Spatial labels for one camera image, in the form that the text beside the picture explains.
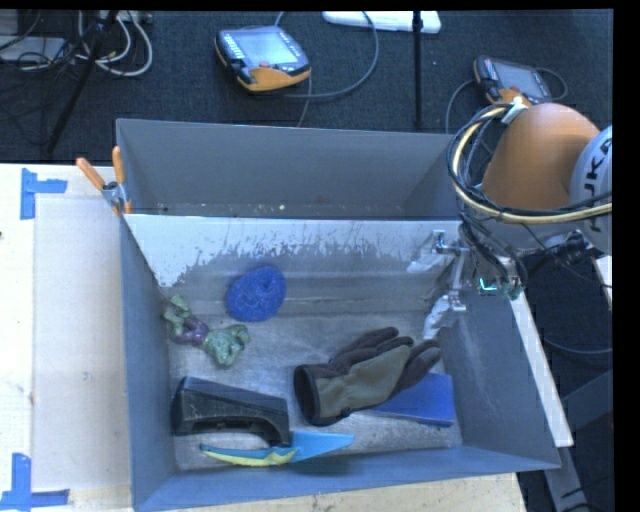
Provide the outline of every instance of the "bin floor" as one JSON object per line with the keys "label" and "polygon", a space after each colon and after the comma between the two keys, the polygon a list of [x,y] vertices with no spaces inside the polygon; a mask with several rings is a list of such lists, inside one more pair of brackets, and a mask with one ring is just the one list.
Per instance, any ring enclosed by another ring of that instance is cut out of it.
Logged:
{"label": "bin floor", "polygon": [[[218,366],[215,359],[201,349],[168,340],[172,389],[176,389],[182,377],[189,375],[285,398],[291,430],[355,436],[353,444],[343,448],[340,454],[451,447],[462,443],[456,422],[450,427],[442,427],[359,412],[329,427],[313,427],[302,417],[293,392],[296,365],[326,362],[362,333],[388,325],[397,327],[401,335],[418,341],[424,318],[424,314],[418,312],[276,315],[264,322],[246,324],[251,342],[227,369]],[[226,327],[231,323],[228,316],[203,316],[201,319],[211,328]],[[432,371],[444,372],[442,362],[438,362]],[[267,447],[260,437],[248,433],[202,433],[177,437],[175,441],[176,461],[181,470],[227,465],[203,454],[200,443],[220,448]]]}

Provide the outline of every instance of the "wire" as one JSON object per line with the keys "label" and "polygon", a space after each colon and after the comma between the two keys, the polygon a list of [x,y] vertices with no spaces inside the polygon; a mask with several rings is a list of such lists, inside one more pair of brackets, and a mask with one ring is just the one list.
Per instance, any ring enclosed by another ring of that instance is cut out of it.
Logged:
{"label": "wire", "polygon": [[[80,34],[82,34],[84,32],[83,18],[84,18],[84,16],[82,14],[82,11],[79,11],[78,12],[78,32]],[[111,62],[119,61],[119,60],[123,59],[124,57],[126,57],[129,54],[129,50],[131,49],[131,34],[129,33],[129,29],[125,26],[124,22],[120,19],[120,16],[116,16],[116,21],[120,25],[120,28],[122,29],[122,32],[124,33],[124,36],[125,36],[125,39],[126,39],[126,44],[125,44],[124,50],[122,50],[122,52],[120,52],[119,55],[115,55],[113,57],[111,57],[111,56],[100,57],[100,58],[96,59],[96,63],[100,62],[102,64],[109,64]],[[89,54],[90,53],[89,45],[87,45],[87,43],[85,42],[83,44],[83,46],[84,46],[84,49],[87,52],[87,54]],[[77,54],[76,56],[79,59],[89,60],[89,55]]]}
{"label": "wire", "polygon": [[607,512],[605,509],[596,507],[595,505],[589,505],[588,503],[579,503],[578,505],[572,505],[569,508],[565,508],[560,512],[574,512],[575,510],[580,510],[582,507],[587,507],[590,512]]}
{"label": "wire", "polygon": [[[561,222],[573,222],[600,215],[606,215],[612,211],[612,202],[602,205],[590,206],[578,209],[578,204],[557,208],[554,210],[525,210],[519,208],[503,208],[492,203],[476,187],[471,187],[461,178],[460,160],[466,144],[472,135],[486,123],[502,118],[512,105],[496,105],[482,109],[465,126],[463,126],[452,139],[447,150],[447,164],[449,174],[454,182],[454,189],[458,197],[473,209],[484,213],[490,218],[498,219],[508,224],[552,224]],[[593,205],[598,200],[611,195],[611,191],[597,198],[591,198],[588,204]]]}
{"label": "wire", "polygon": [[482,254],[482,256],[484,256],[487,262],[489,262],[498,270],[503,280],[508,281],[509,273],[507,269],[494,254],[492,248],[482,243],[480,241],[480,238],[478,238],[478,236],[476,235],[476,232],[482,233],[488,240],[493,242],[494,247],[500,248],[511,259],[511,261],[513,261],[516,267],[516,272],[518,274],[518,279],[520,280],[520,284],[523,288],[525,288],[529,281],[529,273],[527,271],[527,267],[524,265],[524,262],[517,254],[516,250],[513,249],[513,247],[511,247],[503,239],[498,237],[495,233],[485,229],[481,224],[477,222],[476,219],[467,215],[464,211],[461,212],[460,217],[462,219],[461,228],[463,230],[463,233],[465,234],[465,237],[467,238],[467,241],[474,248],[476,248]]}
{"label": "wire", "polygon": [[[308,94],[311,94],[311,76],[309,76]],[[302,121],[304,120],[304,117],[307,115],[307,109],[309,108],[310,102],[311,102],[310,98],[308,98],[307,101],[304,102],[304,108],[302,109],[302,114],[300,114],[300,119],[298,119],[298,124],[296,125],[296,128],[300,128],[302,126]]]}
{"label": "wire", "polygon": [[[142,67],[140,67],[139,69],[133,70],[133,71],[122,71],[119,69],[115,69],[112,67],[112,64],[114,62],[120,61],[122,59],[124,59],[130,52],[131,47],[132,47],[132,39],[131,39],[131,34],[129,32],[129,29],[127,28],[127,26],[124,24],[124,22],[120,19],[120,15],[116,16],[116,21],[118,22],[118,24],[120,25],[120,27],[122,28],[122,30],[124,31],[125,37],[126,37],[126,45],[124,50],[122,50],[122,52],[120,52],[120,54],[117,54],[113,57],[111,56],[102,56],[99,57],[98,59],[96,59],[95,63],[96,65],[108,72],[111,73],[113,75],[116,76],[120,76],[120,77],[136,77],[136,76],[140,76],[143,73],[145,73],[152,65],[153,63],[153,46],[151,44],[151,40],[149,39],[149,36],[147,35],[146,31],[144,30],[144,28],[140,25],[140,23],[131,15],[130,11],[127,11],[127,13],[129,14],[129,19],[131,20],[131,24],[134,26],[134,28],[136,29],[136,31],[140,34],[140,36],[142,37],[142,40],[144,42],[144,45],[147,49],[147,59],[145,61],[145,63],[142,65]],[[78,15],[78,31],[82,32],[82,29],[84,27],[84,16],[82,14],[82,11],[79,11],[79,15]],[[84,49],[87,52],[88,55],[90,55],[90,51],[89,51],[89,47],[87,46],[86,43],[84,43]],[[85,59],[87,60],[89,57],[88,55],[78,55],[79,58],[81,59]]]}
{"label": "wire", "polygon": [[445,117],[444,117],[444,132],[445,133],[449,133],[449,118],[451,117],[451,110],[453,109],[453,102],[457,98],[458,94],[460,94],[464,89],[466,89],[470,85],[473,85],[474,83],[475,83],[474,80],[468,80],[468,81],[464,82],[451,95],[451,99],[449,100],[449,103],[447,104],[447,112],[446,112]]}
{"label": "wire", "polygon": [[557,350],[562,350],[563,352],[569,352],[570,354],[595,356],[595,355],[610,354],[613,352],[612,347],[603,348],[603,349],[593,349],[593,350],[573,348],[568,345],[561,345],[559,343],[551,341],[549,338],[546,338],[544,336],[540,336],[540,341],[542,341],[542,343],[544,343],[545,345],[549,345],[550,347],[555,348]]}
{"label": "wire", "polygon": [[[284,11],[281,12],[280,14],[278,14],[278,18],[276,19],[275,25],[280,23],[280,20],[282,19],[283,14],[284,14]],[[378,31],[376,30],[376,26],[373,23],[373,21],[371,20],[371,18],[369,17],[369,15],[366,13],[366,11],[362,11],[362,14],[364,14],[364,17],[367,19],[367,21],[371,25],[372,32],[373,32],[374,43],[375,43],[375,51],[374,51],[373,59],[372,59],[371,65],[369,66],[369,69],[367,69],[365,74],[357,82],[355,82],[354,84],[352,84],[352,85],[350,85],[348,87],[345,87],[344,89],[340,89],[340,90],[334,91],[334,92],[315,93],[315,94],[311,94],[311,93],[307,93],[307,94],[284,93],[284,94],[271,94],[271,95],[268,95],[268,96],[277,97],[277,98],[303,99],[303,100],[304,99],[306,99],[306,100],[331,99],[331,98],[337,98],[339,96],[343,96],[345,94],[348,94],[348,93],[356,90],[358,87],[360,87],[371,76],[371,73],[373,73],[373,70],[375,69],[375,67],[376,67],[376,65],[378,63],[378,54],[379,54],[379,51],[380,51],[380,44],[379,44],[379,41],[378,41]]]}
{"label": "wire", "polygon": [[[582,279],[583,281],[598,286],[600,288],[609,288],[613,289],[613,285],[595,282],[589,279],[588,277],[583,276],[579,272],[576,272],[572,265],[584,261],[587,257],[592,258],[594,256],[594,249],[588,249],[586,246],[586,241],[582,233],[575,231],[572,233],[567,239],[554,247],[547,247],[540,238],[533,232],[533,230],[527,226],[526,224],[522,225],[531,235],[531,237],[536,241],[536,243],[542,249],[542,254],[546,257],[551,257],[553,262],[559,266],[567,269],[571,272],[575,277]],[[560,257],[561,253],[564,253],[565,258]],[[542,265],[546,263],[546,260],[540,259],[533,268],[529,271],[529,276],[535,274]]]}
{"label": "wire", "polygon": [[38,9],[38,12],[36,14],[36,19],[34,20],[34,22],[31,24],[31,26],[21,35],[16,36],[14,39],[12,39],[11,41],[7,41],[6,43],[0,45],[0,51],[2,50],[6,50],[7,48],[9,48],[10,46],[13,46],[17,43],[19,43],[20,41],[22,41],[25,37],[27,37],[29,34],[31,34],[35,28],[36,25],[38,24],[38,22],[41,19],[41,14],[42,14],[42,9]]}
{"label": "wire", "polygon": [[536,70],[537,71],[541,71],[543,73],[549,73],[550,75],[553,75],[556,78],[556,80],[558,80],[562,84],[562,87],[564,89],[562,94],[560,94],[559,96],[553,96],[551,98],[551,101],[560,101],[560,100],[564,99],[565,96],[567,95],[567,93],[569,92],[569,86],[567,85],[567,82],[565,82],[558,73],[556,73],[555,71],[551,71],[550,69],[547,69],[547,68],[536,68]]}
{"label": "wire", "polygon": [[[11,41],[10,45],[15,45],[17,42],[24,39],[26,35],[33,33],[35,24],[41,19],[42,19],[42,16],[39,11],[36,22],[34,22],[34,24],[29,28],[29,30],[25,34]],[[9,61],[7,59],[3,59],[2,57],[0,57],[0,62],[11,66],[16,71],[28,72],[28,73],[39,73],[39,72],[49,71],[74,58],[76,50],[78,48],[78,43],[71,45],[71,47],[69,48],[69,41],[68,40],[64,41],[64,44],[60,46],[60,48],[58,49],[56,54],[53,56],[53,58],[50,58],[44,53],[48,38],[44,36],[44,37],[41,37],[41,39],[42,39],[42,52],[35,52],[35,51],[23,52],[21,55],[17,57],[17,59],[15,59],[16,63],[13,63],[12,61]],[[37,56],[39,62],[37,62],[35,65],[30,65],[30,66],[21,65],[22,60],[29,56]]]}
{"label": "wire", "polygon": [[17,128],[17,130],[20,132],[20,134],[22,135],[22,137],[29,143],[32,144],[34,146],[39,146],[42,147],[44,145],[46,145],[49,140],[51,139],[51,136],[48,137],[47,139],[44,139],[42,133],[40,135],[40,140],[34,140],[32,138],[30,138],[27,133],[25,132],[24,128],[22,127],[22,125],[20,124],[18,118],[23,117],[23,116],[27,116],[29,114],[33,114],[35,112],[40,111],[41,115],[44,115],[44,110],[46,109],[46,107],[49,107],[53,104],[56,103],[56,99],[54,99],[54,96],[56,94],[58,94],[60,91],[58,90],[58,88],[56,88],[55,86],[57,85],[58,81],[60,80],[60,77],[63,74],[67,74],[67,70],[66,67],[69,65],[69,62],[65,63],[64,66],[62,66],[62,68],[60,70],[58,70],[56,76],[53,78],[53,81],[51,83],[51,86],[48,86],[46,88],[46,95],[45,95],[45,99],[44,101],[32,108],[28,108],[26,110],[23,110],[21,112],[18,113],[12,113],[4,104],[0,103],[0,109],[3,110],[7,115],[6,117],[0,119],[0,121],[11,121]]}

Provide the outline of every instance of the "blue plastic object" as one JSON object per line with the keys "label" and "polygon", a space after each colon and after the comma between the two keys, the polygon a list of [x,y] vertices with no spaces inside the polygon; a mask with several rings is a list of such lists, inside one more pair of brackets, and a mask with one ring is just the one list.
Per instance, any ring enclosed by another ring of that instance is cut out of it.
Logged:
{"label": "blue plastic object", "polygon": [[14,453],[11,473],[11,490],[0,497],[0,510],[22,510],[30,512],[33,507],[55,507],[66,505],[69,489],[62,491],[31,492],[31,458]]}
{"label": "blue plastic object", "polygon": [[36,193],[63,194],[66,190],[65,180],[38,181],[37,173],[23,167],[20,219],[33,219],[36,216]]}
{"label": "blue plastic object", "polygon": [[285,458],[290,456],[291,452],[295,450],[293,456],[286,460],[286,463],[290,464],[344,448],[353,443],[354,439],[355,437],[352,434],[296,430],[292,433],[291,446],[274,446],[263,450],[233,450],[215,448],[202,444],[200,445],[200,449],[205,453],[208,452],[212,456],[216,454],[227,456],[230,462],[233,462],[233,459],[235,459],[237,461],[235,462],[236,464],[242,464],[241,459],[265,461],[268,460],[269,457],[273,457],[273,454]]}
{"label": "blue plastic object", "polygon": [[418,384],[401,391],[370,411],[450,427],[456,419],[451,375],[427,373]]}
{"label": "blue plastic object", "polygon": [[261,322],[275,315],[287,293],[282,273],[264,266],[238,278],[227,292],[227,310],[241,322]]}

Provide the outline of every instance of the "olive green glove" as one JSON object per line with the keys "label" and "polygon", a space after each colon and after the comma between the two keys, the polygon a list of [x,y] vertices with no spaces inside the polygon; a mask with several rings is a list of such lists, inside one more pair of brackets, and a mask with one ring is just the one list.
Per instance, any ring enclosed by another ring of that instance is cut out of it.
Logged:
{"label": "olive green glove", "polygon": [[296,399],[305,419],[323,427],[375,407],[417,384],[440,359],[434,343],[414,347],[395,327],[368,332],[328,363],[294,370]]}

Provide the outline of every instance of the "blue tape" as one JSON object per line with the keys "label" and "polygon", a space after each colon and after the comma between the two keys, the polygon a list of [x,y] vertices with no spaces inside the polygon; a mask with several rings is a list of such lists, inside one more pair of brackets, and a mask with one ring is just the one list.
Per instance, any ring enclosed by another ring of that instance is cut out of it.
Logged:
{"label": "blue tape", "polygon": [[3,491],[0,510],[30,512],[33,507],[55,507],[66,505],[69,489],[62,491],[31,492],[31,458],[14,453],[11,471],[11,490]]}
{"label": "blue tape", "polygon": [[36,216],[36,194],[63,194],[67,190],[65,180],[38,181],[38,174],[22,168],[22,197],[20,219],[33,219]]}

